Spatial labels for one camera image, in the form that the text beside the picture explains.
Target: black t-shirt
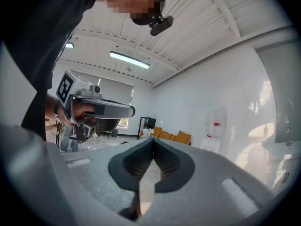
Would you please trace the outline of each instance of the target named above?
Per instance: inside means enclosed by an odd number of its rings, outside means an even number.
[[[83,13],[96,0],[10,0],[5,9],[3,40],[37,91],[22,126],[45,135],[45,101],[55,61]]]

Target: white ceiling beam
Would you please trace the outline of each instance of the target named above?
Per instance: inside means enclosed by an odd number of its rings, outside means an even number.
[[[133,78],[131,76],[128,76],[128,75],[125,75],[122,73],[114,72],[114,71],[103,69],[100,67],[95,67],[92,65],[86,65],[86,64],[73,62],[73,61],[67,61],[67,60],[63,60],[63,59],[59,59],[58,64],[67,65],[73,70],[77,70],[77,71],[84,72],[84,73],[89,73],[89,74],[98,75],[98,76],[107,76],[111,79],[118,80],[118,78],[123,78],[127,81],[132,81],[133,85],[135,85],[137,83],[145,84],[147,86],[152,85],[151,83],[146,82],[144,80]]]
[[[224,2],[224,0],[213,0],[216,5],[219,7],[221,12],[224,14],[225,19],[227,20],[228,24],[230,25],[231,30],[235,33],[235,36],[239,39],[241,38],[238,26],[235,22],[235,19],[233,18],[233,15],[231,14],[228,6]]]
[[[175,66],[177,67],[177,64],[175,62],[169,61],[168,59],[162,57],[162,54],[160,52],[156,51],[155,49],[149,46],[146,46],[145,48],[141,47],[137,41],[125,38],[124,36],[121,36],[119,38],[119,35],[114,35],[109,32],[103,32],[103,31],[87,32],[87,31],[80,31],[80,30],[76,30],[74,36],[108,40],[132,48],[134,50],[137,48],[137,52],[140,53],[141,55],[152,58],[157,63],[160,63],[161,65],[169,68],[174,72],[180,71],[175,68]]]
[[[250,39],[255,38],[255,37],[259,36],[259,35],[264,35],[264,34],[266,34],[268,32],[270,34],[271,33],[278,34],[279,32],[283,32],[282,30],[284,30],[284,33],[285,33],[284,35],[280,36],[282,39],[284,37],[283,40],[290,40],[292,38],[296,38],[296,36],[298,34],[298,33],[292,32],[291,31],[292,28],[290,26],[289,27],[287,27],[285,25],[279,26],[279,25],[276,24],[273,28],[262,29],[260,31],[253,32],[253,33],[251,33],[251,34],[249,34],[247,36],[244,36],[244,37],[242,37],[240,39],[237,39],[235,41],[232,41],[232,42],[229,42],[229,43],[226,43],[226,44],[220,44],[219,46],[216,46],[214,49],[210,50],[209,52],[204,53],[204,54],[200,54],[199,56],[197,56],[196,58],[194,58],[193,60],[191,60],[182,69],[185,70],[188,67],[191,67],[192,65],[195,65],[196,63],[201,62],[203,59],[208,58],[209,56],[212,56],[213,54],[216,54],[216,53],[218,53],[218,52],[220,52],[220,51],[222,51],[222,50],[224,50],[226,48],[229,48],[231,46],[234,46],[234,45],[242,43],[242,42],[249,42]],[[177,73],[179,73],[179,72],[175,72],[175,73],[167,76],[163,80],[161,80],[159,82],[153,83],[153,88],[156,87],[156,86],[158,86],[159,84],[163,83],[164,81],[168,80],[169,78],[175,76]]]

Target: ceiling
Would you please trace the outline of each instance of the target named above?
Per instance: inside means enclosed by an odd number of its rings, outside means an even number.
[[[94,66],[135,80],[160,84],[196,62],[236,43],[292,25],[275,0],[166,0],[171,28],[153,37],[103,3],[85,12],[60,63]],[[116,51],[150,64],[149,69],[110,58]]]

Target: ceiling light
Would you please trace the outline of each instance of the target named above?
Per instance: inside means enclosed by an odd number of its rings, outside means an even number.
[[[74,44],[73,43],[67,43],[65,48],[74,48]]]
[[[140,67],[142,67],[144,69],[148,69],[150,67],[149,64],[144,63],[144,62],[142,62],[142,61],[140,61],[138,59],[134,59],[132,57],[129,57],[129,56],[126,56],[126,55],[123,55],[123,54],[120,54],[120,53],[116,53],[116,52],[113,52],[113,51],[110,52],[110,56],[112,58],[120,59],[120,60],[123,60],[125,62],[129,62],[131,64],[140,66]]]

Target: couch cushion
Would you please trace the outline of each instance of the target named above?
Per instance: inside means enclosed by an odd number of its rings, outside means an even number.
[[[170,137],[171,137],[172,134],[170,133],[167,133],[165,131],[162,131],[160,136],[159,136],[159,139],[165,139],[165,140],[169,140]]]
[[[173,135],[173,134],[172,134],[169,140],[170,140],[170,141],[174,141],[174,140],[175,140],[175,137],[176,137],[176,135]]]
[[[178,135],[175,137],[175,142],[180,142],[183,144],[187,144],[191,138],[191,135],[188,135],[182,131],[179,131]]]
[[[154,127],[154,133],[151,134],[151,136],[155,136],[156,138],[159,138],[161,132],[162,132],[161,127]]]

